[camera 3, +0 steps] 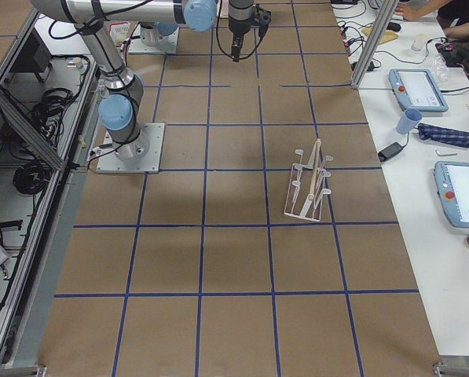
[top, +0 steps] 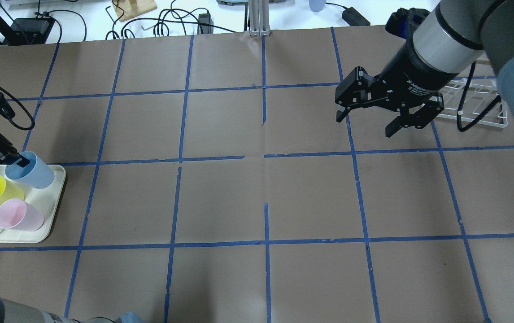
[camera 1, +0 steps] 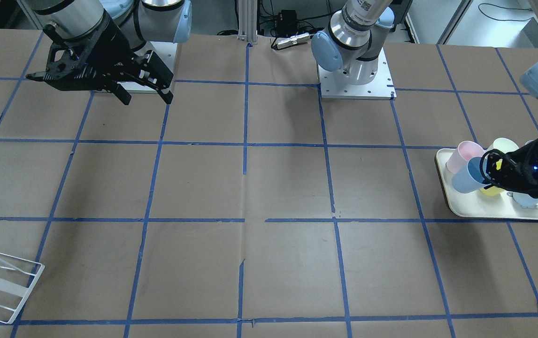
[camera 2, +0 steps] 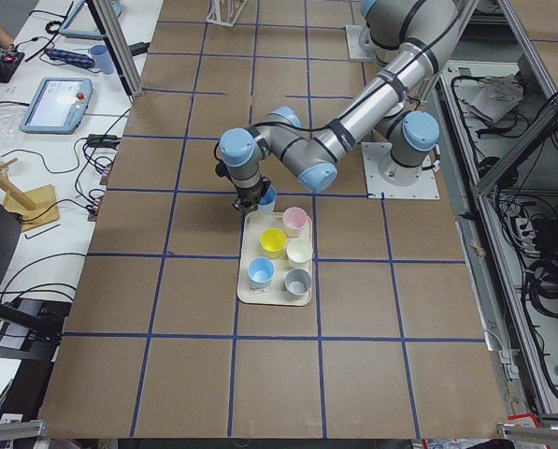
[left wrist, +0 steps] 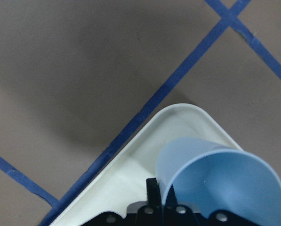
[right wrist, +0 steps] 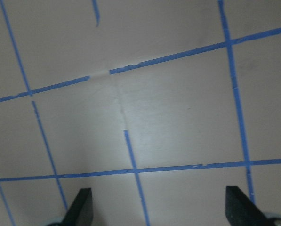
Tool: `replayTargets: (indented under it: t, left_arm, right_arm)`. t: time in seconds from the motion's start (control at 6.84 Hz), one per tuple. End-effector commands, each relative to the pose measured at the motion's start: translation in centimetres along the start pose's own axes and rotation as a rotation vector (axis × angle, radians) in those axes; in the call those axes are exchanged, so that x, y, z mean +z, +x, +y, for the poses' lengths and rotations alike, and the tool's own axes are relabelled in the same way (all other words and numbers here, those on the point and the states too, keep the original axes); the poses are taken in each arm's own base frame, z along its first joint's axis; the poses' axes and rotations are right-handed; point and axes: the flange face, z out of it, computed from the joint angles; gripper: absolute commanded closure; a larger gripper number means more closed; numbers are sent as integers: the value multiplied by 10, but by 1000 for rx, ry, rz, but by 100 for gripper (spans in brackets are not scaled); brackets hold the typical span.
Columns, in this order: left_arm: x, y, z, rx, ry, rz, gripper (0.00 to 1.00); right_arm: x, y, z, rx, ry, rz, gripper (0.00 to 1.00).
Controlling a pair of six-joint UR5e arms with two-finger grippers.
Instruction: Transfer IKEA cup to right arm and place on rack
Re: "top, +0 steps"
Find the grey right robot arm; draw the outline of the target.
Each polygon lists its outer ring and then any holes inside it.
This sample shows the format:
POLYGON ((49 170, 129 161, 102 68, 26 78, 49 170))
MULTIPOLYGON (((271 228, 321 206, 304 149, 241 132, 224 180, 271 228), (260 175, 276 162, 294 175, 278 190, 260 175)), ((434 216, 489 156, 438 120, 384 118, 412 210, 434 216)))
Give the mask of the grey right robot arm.
POLYGON ((443 110, 441 89, 482 54, 514 117, 514 0, 442 0, 376 76, 356 67, 337 86, 337 122, 358 108, 397 112, 385 128, 427 127, 443 110))

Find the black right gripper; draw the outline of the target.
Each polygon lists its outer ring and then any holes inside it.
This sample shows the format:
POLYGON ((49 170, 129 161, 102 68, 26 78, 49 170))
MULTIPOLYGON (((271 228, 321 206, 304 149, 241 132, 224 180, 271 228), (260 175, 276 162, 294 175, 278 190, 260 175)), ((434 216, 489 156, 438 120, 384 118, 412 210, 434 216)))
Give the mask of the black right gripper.
POLYGON ((439 91, 445 86, 445 72, 436 70, 417 54, 413 43, 405 43, 380 74, 370 76, 363 67, 354 68, 335 89, 341 123, 352 110, 382 108, 398 116, 385 127, 391 138, 404 127, 423 129, 444 109, 439 91))

